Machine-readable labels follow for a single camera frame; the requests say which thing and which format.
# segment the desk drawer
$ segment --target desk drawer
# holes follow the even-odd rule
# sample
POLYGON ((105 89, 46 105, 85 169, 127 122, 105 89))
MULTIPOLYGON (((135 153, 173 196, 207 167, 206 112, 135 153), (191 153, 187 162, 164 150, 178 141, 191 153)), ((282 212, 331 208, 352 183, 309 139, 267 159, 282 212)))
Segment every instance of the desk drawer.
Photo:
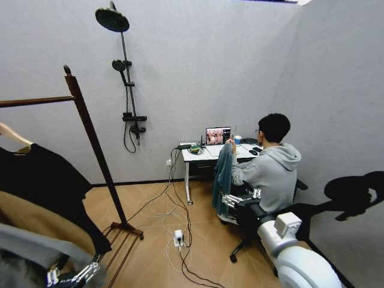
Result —
POLYGON ((214 174, 216 161, 205 161, 198 163, 190 163, 191 176, 211 176, 214 174))

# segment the hood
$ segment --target hood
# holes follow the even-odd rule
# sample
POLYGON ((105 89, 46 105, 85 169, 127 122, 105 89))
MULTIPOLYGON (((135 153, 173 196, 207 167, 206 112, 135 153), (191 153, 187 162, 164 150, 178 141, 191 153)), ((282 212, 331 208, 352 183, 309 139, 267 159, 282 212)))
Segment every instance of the hood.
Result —
POLYGON ((260 156, 261 155, 272 157, 288 171, 295 170, 301 160, 300 152, 291 144, 287 143, 281 146, 268 147, 260 152, 260 156))

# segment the desk leg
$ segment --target desk leg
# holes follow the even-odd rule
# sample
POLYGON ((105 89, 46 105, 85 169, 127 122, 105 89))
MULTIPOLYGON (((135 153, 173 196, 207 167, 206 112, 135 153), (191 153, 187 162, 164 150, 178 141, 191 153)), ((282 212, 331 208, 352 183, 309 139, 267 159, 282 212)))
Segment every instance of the desk leg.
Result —
POLYGON ((190 197, 190 164, 187 162, 185 164, 185 193, 187 195, 187 203, 188 205, 192 205, 193 201, 191 200, 190 197))

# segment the cup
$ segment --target cup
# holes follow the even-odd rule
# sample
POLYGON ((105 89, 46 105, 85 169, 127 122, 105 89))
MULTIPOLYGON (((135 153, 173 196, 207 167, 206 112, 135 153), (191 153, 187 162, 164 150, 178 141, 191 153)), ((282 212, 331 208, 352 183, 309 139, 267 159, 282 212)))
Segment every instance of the cup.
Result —
POLYGON ((235 143, 236 143, 236 145, 239 145, 240 144, 240 140, 241 140, 241 136, 240 135, 236 135, 235 137, 234 137, 234 140, 235 140, 235 143))

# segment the clothes hanger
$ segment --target clothes hanger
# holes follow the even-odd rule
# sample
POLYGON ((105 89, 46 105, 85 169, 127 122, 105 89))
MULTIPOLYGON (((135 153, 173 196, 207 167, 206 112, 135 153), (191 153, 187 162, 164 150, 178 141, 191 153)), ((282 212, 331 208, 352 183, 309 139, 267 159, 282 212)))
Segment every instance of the clothes hanger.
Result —
POLYGON ((26 146, 29 146, 29 147, 31 147, 31 145, 33 144, 32 141, 29 141, 29 140, 25 139, 24 137, 18 135, 10 127, 8 127, 4 123, 0 122, 0 135, 2 135, 2 134, 7 136, 8 138, 11 138, 11 139, 16 140, 18 142, 22 142, 23 144, 25 144, 26 146))

